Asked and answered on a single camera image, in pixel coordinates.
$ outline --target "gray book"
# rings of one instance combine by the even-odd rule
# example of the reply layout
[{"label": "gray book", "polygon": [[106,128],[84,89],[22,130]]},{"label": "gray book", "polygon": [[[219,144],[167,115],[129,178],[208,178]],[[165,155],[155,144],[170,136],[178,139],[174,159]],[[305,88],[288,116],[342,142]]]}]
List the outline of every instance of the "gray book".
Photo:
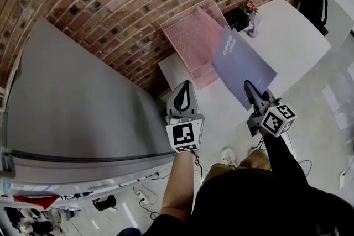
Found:
[{"label": "gray book", "polygon": [[212,63],[227,88],[249,110],[251,104],[244,90],[249,80],[263,94],[277,73],[235,30],[224,28]]}]

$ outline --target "pink wire basket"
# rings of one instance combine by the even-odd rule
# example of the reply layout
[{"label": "pink wire basket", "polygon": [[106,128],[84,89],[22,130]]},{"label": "pink wire basket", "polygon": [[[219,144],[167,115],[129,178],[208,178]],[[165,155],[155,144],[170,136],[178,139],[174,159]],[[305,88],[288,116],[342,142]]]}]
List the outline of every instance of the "pink wire basket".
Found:
[{"label": "pink wire basket", "polygon": [[213,0],[204,0],[160,25],[199,89],[218,79],[211,59],[228,24]]}]

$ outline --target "black shirt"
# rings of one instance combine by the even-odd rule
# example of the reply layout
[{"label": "black shirt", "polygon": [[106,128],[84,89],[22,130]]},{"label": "black shirt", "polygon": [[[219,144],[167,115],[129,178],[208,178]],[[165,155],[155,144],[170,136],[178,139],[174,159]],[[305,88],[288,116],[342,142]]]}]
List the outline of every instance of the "black shirt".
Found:
[{"label": "black shirt", "polygon": [[354,235],[353,207],[309,186],[283,138],[267,135],[264,142],[272,171],[232,170],[208,180],[196,196],[187,223],[161,215],[145,236],[312,236],[334,228],[340,236]]}]

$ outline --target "black and white marker cube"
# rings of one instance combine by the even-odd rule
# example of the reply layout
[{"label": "black and white marker cube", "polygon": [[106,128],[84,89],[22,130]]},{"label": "black and white marker cube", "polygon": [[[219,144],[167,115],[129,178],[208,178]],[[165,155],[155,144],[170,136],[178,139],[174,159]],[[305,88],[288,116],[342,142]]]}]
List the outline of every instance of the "black and white marker cube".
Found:
[{"label": "black and white marker cube", "polygon": [[178,153],[199,149],[203,129],[201,119],[166,126],[170,145]]},{"label": "black and white marker cube", "polygon": [[261,126],[270,132],[273,136],[278,137],[286,133],[296,120],[296,114],[288,104],[269,107]]}]

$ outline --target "person's hand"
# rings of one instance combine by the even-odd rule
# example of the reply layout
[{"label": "person's hand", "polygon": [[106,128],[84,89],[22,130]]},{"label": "person's hand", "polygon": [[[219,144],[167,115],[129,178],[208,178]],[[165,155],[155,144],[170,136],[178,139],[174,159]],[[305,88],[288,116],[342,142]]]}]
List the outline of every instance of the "person's hand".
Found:
[{"label": "person's hand", "polygon": [[261,126],[259,127],[259,132],[263,137],[269,134],[269,132]]}]

